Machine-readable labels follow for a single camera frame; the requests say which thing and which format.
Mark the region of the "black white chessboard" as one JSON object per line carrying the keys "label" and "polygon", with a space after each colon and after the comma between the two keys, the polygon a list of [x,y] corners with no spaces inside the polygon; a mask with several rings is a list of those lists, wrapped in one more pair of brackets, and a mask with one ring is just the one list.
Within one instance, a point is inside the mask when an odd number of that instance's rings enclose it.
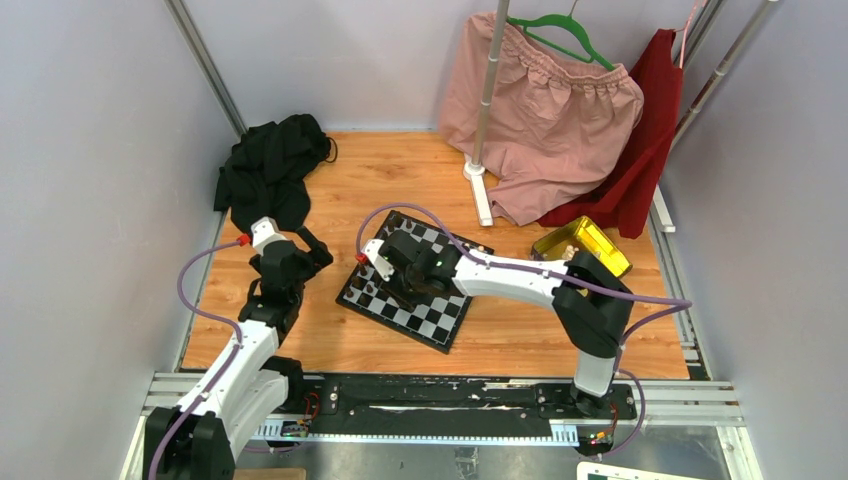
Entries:
{"label": "black white chessboard", "polygon": [[[439,227],[396,209],[390,210],[383,220],[376,234],[377,239],[387,239],[390,235],[387,226],[392,222],[396,224],[396,230],[409,233],[435,252],[451,244]],[[358,275],[360,267],[370,269],[369,279]],[[382,279],[372,266],[358,265],[339,291],[336,303],[435,350],[448,353],[473,299],[464,295],[451,296],[448,299],[435,298],[428,305],[419,305],[414,311],[408,312],[401,309],[398,303],[381,289],[381,282]],[[344,291],[348,287],[354,290],[352,298],[344,297]]]}

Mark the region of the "yellow metal tray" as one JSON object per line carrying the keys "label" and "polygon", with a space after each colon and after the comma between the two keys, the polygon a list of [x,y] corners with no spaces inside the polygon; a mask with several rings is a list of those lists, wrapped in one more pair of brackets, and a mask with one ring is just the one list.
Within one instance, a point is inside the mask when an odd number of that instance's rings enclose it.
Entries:
{"label": "yellow metal tray", "polygon": [[633,268],[633,263],[623,251],[587,216],[556,228],[535,241],[530,257],[542,261],[569,261],[579,252],[592,254],[618,278]]}

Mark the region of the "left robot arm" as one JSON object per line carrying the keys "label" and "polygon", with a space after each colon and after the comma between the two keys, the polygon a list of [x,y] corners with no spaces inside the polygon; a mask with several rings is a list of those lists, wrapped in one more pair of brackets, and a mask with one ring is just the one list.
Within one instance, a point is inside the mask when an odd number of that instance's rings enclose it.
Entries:
{"label": "left robot arm", "polygon": [[144,430],[145,479],[231,479],[236,461],[256,430],[277,408],[298,411],[306,400],[299,361],[277,354],[304,301],[305,284],[333,256],[307,227],[295,234],[300,249],[275,221],[263,217],[236,245],[250,244],[259,276],[227,347],[173,407],[157,407]]}

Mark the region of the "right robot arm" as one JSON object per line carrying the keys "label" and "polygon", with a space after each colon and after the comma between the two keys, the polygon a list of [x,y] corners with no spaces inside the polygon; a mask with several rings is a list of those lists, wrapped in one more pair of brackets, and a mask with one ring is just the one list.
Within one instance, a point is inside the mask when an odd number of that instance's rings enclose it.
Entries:
{"label": "right robot arm", "polygon": [[449,242],[439,251],[396,230],[371,239],[364,256],[381,287],[406,310],[435,298],[498,297],[554,312],[578,351],[571,403],[596,417],[611,403],[609,390],[633,302],[629,289],[597,258],[525,261]]}

